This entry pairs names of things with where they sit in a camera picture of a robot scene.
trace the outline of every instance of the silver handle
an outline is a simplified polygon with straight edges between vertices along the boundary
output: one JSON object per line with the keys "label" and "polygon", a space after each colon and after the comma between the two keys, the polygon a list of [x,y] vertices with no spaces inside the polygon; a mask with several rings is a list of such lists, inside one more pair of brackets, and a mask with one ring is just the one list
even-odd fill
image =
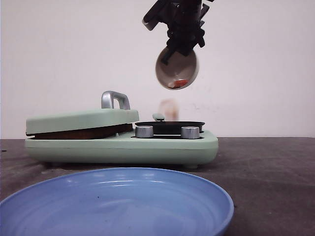
{"label": "silver handle", "polygon": [[127,95],[115,91],[106,91],[102,94],[102,108],[114,108],[114,99],[119,102],[119,108],[130,110]]}

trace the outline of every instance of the plastic toy kitchen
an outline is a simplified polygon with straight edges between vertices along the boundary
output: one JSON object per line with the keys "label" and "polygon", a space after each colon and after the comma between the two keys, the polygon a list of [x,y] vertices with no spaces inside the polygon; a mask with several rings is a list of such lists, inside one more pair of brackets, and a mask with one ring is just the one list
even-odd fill
{"label": "plastic toy kitchen", "polygon": [[[114,99],[119,109],[114,108]],[[196,168],[212,161],[218,139],[203,122],[137,122],[128,97],[107,91],[101,109],[27,119],[26,148],[44,162],[182,164]]]}

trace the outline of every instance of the stove foot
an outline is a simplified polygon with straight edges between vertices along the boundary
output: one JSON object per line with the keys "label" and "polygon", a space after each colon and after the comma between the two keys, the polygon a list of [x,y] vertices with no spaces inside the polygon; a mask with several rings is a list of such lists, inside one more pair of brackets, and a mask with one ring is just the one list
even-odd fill
{"label": "stove foot", "polygon": [[184,167],[187,169],[197,169],[198,165],[184,165]]}

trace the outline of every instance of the frying pan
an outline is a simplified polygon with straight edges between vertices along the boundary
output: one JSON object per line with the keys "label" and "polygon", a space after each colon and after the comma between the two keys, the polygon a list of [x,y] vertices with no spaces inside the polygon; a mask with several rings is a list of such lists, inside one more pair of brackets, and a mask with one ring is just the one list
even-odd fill
{"label": "frying pan", "polygon": [[148,122],[137,122],[136,125],[151,125],[153,126],[154,134],[181,134],[182,127],[195,126],[199,127],[199,132],[202,132],[202,126],[205,122],[197,121],[148,121]]}

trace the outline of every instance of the silver knob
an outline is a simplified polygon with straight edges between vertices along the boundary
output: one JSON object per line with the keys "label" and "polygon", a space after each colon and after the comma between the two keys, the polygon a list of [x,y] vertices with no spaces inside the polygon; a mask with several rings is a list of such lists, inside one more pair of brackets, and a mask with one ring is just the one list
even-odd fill
{"label": "silver knob", "polygon": [[199,127],[186,126],[182,127],[182,139],[199,139]]}
{"label": "silver knob", "polygon": [[136,126],[136,137],[137,138],[152,138],[153,126],[150,126],[150,125]]}

